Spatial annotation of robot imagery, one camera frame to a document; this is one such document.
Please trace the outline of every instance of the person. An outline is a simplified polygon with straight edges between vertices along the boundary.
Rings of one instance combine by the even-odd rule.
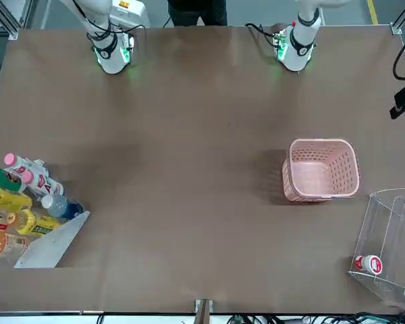
[[[168,0],[174,26],[196,26],[199,17],[206,26],[227,26],[226,0]]]

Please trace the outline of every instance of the orange bottle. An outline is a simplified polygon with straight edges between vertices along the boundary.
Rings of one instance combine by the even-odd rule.
[[[19,258],[28,246],[28,239],[23,236],[0,232],[0,258]]]

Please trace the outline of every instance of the black pants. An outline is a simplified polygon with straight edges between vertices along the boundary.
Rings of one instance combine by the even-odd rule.
[[[199,17],[206,26],[228,25],[226,0],[212,0],[208,8],[202,11],[180,11],[168,4],[168,12],[174,26],[195,26]]]

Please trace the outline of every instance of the green bottle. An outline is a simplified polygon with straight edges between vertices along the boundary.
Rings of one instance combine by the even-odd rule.
[[[20,178],[0,169],[0,188],[11,192],[19,192],[22,186]]]

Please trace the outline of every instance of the pink plastic basket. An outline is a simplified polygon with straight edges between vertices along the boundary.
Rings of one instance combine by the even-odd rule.
[[[340,139],[298,139],[282,166],[283,191],[290,201],[351,198],[360,187],[356,153]]]

